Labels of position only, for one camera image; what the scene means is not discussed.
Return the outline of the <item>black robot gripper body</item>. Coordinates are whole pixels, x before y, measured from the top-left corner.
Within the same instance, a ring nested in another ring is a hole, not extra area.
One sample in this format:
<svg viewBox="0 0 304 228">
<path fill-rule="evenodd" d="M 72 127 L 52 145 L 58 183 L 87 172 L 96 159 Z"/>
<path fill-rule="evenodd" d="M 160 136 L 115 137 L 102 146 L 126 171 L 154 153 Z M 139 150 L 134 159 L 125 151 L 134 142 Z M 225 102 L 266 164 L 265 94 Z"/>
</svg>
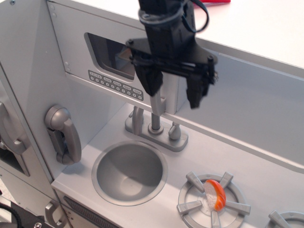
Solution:
<svg viewBox="0 0 304 228">
<path fill-rule="evenodd" d="M 140 9 L 138 17 L 147 37 L 126 43 L 134 66 L 155 67 L 186 79 L 200 75 L 215 83 L 217 59 L 195 40 L 199 30 L 193 9 Z"/>
</svg>

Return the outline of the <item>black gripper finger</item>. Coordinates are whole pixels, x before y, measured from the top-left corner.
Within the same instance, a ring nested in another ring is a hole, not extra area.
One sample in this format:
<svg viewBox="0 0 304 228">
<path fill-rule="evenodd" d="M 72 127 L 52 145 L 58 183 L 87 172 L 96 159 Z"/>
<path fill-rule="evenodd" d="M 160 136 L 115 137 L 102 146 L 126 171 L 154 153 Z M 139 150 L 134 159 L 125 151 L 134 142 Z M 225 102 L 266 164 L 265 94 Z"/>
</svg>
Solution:
<svg viewBox="0 0 304 228">
<path fill-rule="evenodd" d="M 162 72 L 153 66 L 134 66 L 134 68 L 146 93 L 155 96 L 163 84 Z"/>
<path fill-rule="evenodd" d="M 201 99 L 208 94 L 209 79 L 203 76 L 192 76 L 187 81 L 187 99 L 191 109 L 199 108 Z"/>
</svg>

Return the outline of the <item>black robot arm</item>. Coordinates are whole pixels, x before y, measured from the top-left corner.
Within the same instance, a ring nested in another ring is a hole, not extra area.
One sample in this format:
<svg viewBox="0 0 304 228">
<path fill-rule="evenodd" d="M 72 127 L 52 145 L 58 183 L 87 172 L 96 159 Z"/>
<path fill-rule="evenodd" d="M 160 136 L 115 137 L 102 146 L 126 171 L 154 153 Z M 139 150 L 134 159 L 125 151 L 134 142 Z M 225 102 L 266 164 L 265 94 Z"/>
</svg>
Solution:
<svg viewBox="0 0 304 228">
<path fill-rule="evenodd" d="M 145 27 L 146 38 L 130 39 L 131 63 L 150 96 L 160 90 L 163 73 L 186 78 L 187 99 L 192 109 L 198 108 L 215 84 L 217 57 L 195 40 L 194 6 L 205 13 L 199 0 L 141 0 L 138 17 Z"/>
</svg>

